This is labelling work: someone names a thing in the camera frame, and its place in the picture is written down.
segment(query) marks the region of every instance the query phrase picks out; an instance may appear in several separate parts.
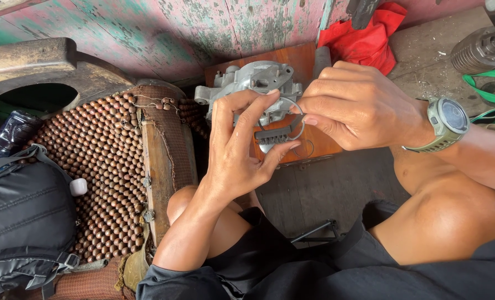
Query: wooden floor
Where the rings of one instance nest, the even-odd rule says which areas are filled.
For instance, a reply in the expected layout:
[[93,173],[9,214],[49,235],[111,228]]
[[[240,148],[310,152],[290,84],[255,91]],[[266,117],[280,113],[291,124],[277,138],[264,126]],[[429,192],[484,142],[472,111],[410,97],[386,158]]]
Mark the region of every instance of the wooden floor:
[[338,221],[339,233],[347,232],[366,202],[402,204],[410,197],[393,163],[388,148],[344,151],[329,160],[276,170],[257,196],[268,219],[288,238],[329,218]]

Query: red bag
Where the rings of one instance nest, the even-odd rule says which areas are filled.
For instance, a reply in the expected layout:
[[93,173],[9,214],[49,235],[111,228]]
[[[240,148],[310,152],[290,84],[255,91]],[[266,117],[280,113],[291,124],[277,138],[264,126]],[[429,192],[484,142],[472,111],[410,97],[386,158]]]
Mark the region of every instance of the red bag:
[[363,66],[376,67],[385,76],[396,65],[388,46],[388,37],[396,31],[407,10],[393,2],[379,5],[368,26],[360,31],[350,21],[338,21],[320,31],[318,47],[327,46],[334,61],[344,60]]

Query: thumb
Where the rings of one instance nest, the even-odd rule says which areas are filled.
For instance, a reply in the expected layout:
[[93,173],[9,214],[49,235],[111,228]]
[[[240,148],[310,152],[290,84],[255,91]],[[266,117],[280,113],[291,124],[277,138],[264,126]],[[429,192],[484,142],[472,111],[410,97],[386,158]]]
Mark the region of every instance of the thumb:
[[260,166],[260,170],[270,175],[273,174],[275,168],[278,166],[283,157],[288,153],[288,151],[299,145],[301,145],[301,141],[299,140],[293,140],[284,144],[274,145],[264,157],[264,160],[262,161],[262,164]]
[[305,121],[305,124],[309,124],[320,129],[323,133],[327,134],[334,140],[337,140],[338,138],[338,130],[340,128],[339,125],[343,125],[342,123],[329,119],[328,117],[313,114],[307,114],[303,118],[303,121]]

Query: woven fabric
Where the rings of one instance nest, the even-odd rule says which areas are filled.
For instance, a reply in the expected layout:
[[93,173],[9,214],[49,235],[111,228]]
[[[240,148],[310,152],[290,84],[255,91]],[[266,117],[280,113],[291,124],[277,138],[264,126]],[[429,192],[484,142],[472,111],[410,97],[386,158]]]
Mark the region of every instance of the woven fabric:
[[168,151],[168,156],[172,164],[172,181],[175,191],[192,184],[190,160],[186,142],[183,137],[181,120],[175,108],[169,111],[157,109],[154,104],[160,102],[162,98],[179,99],[176,92],[164,86],[140,85],[127,91],[137,99],[136,105],[142,108],[147,121],[155,123],[155,127],[164,139],[164,144]]
[[[134,293],[120,284],[123,275],[119,269],[123,262],[122,257],[115,257],[103,269],[57,276],[53,280],[55,295],[49,300],[135,300]],[[22,290],[18,297],[42,300],[42,292],[41,289]]]

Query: fingernail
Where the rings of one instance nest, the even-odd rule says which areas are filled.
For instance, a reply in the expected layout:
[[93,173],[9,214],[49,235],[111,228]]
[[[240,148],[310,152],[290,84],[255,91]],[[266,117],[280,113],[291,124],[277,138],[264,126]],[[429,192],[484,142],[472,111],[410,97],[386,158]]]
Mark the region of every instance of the fingernail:
[[318,120],[317,119],[305,119],[305,124],[309,124],[309,125],[313,125],[313,126],[316,126],[316,124],[318,124]]

